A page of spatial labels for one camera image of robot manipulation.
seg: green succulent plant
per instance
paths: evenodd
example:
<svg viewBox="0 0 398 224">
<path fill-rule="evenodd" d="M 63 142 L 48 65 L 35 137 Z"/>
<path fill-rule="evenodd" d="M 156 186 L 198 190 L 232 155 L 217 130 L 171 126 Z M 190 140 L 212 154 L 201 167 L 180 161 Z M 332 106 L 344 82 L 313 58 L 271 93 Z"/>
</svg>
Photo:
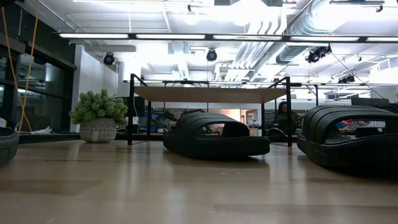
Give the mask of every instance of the green succulent plant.
<svg viewBox="0 0 398 224">
<path fill-rule="evenodd" d="M 124 119 L 126 113 L 127 106 L 124 101 L 120 98 L 108 96 L 108 92 L 104 89 L 97 94 L 92 91 L 81 93 L 80 101 L 69 116 L 73 124 L 92 121 L 96 118 L 111 118 L 115 120 L 117 126 L 122 128 L 127 125 Z"/>
</svg>

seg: wooden floor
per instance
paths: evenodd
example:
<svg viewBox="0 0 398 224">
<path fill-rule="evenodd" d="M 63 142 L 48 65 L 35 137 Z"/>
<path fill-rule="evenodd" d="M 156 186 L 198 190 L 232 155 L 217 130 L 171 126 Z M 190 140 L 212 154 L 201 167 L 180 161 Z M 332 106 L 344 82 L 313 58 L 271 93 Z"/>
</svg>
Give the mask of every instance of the wooden floor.
<svg viewBox="0 0 398 224">
<path fill-rule="evenodd" d="M 296 147 L 210 162 L 161 142 L 23 144 L 0 169 L 0 223 L 398 223 L 398 181 L 376 177 L 323 169 Z"/>
</svg>

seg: white textured planter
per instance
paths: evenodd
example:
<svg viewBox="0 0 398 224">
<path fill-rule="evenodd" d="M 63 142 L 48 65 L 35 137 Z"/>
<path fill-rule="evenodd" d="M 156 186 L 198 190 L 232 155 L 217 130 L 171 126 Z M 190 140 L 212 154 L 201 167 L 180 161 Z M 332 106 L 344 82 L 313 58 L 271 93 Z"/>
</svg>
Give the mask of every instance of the white textured planter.
<svg viewBox="0 0 398 224">
<path fill-rule="evenodd" d="M 80 124 L 80 138 L 88 143 L 109 143 L 116 137 L 116 123 L 111 118 L 97 118 Z"/>
</svg>

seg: glass window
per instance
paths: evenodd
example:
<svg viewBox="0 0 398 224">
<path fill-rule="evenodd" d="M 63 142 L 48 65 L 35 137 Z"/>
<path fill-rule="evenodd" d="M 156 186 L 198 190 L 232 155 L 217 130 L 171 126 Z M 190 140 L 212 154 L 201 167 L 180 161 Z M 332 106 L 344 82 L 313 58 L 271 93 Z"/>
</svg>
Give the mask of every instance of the glass window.
<svg viewBox="0 0 398 224">
<path fill-rule="evenodd" d="M 21 94 L 22 102 L 25 97 L 25 90 L 18 89 Z M 25 106 L 25 114 L 29 120 L 33 131 L 51 127 L 54 132 L 62 130 L 62 99 L 53 96 L 27 92 L 27 101 Z M 16 123 L 19 123 L 22 116 L 22 106 L 17 101 Z M 24 121 L 22 125 L 23 131 L 29 131 L 29 127 Z"/>
<path fill-rule="evenodd" d="M 19 83 L 26 84 L 29 71 L 30 55 L 21 55 L 21 69 L 19 72 Z M 46 61 L 34 58 L 32 70 L 30 71 L 29 87 L 47 90 L 54 94 L 64 94 L 65 71 Z"/>
<path fill-rule="evenodd" d="M 0 85 L 0 107 L 2 107 L 3 99 L 4 99 L 4 85 Z"/>
<path fill-rule="evenodd" d="M 7 58 L 0 56 L 0 78 L 6 78 Z"/>
</svg>

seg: ceiling beam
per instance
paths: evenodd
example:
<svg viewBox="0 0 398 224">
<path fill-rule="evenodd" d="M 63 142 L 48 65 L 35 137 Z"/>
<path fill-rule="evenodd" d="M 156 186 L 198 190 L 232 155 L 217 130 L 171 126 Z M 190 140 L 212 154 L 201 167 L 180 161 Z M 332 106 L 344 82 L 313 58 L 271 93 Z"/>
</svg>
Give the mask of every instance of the ceiling beam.
<svg viewBox="0 0 398 224">
<path fill-rule="evenodd" d="M 66 39 L 93 40 L 199 40 L 326 44 L 396 44 L 398 36 L 375 35 L 251 35 L 251 34 L 155 34 L 155 33 L 59 33 Z"/>
</svg>

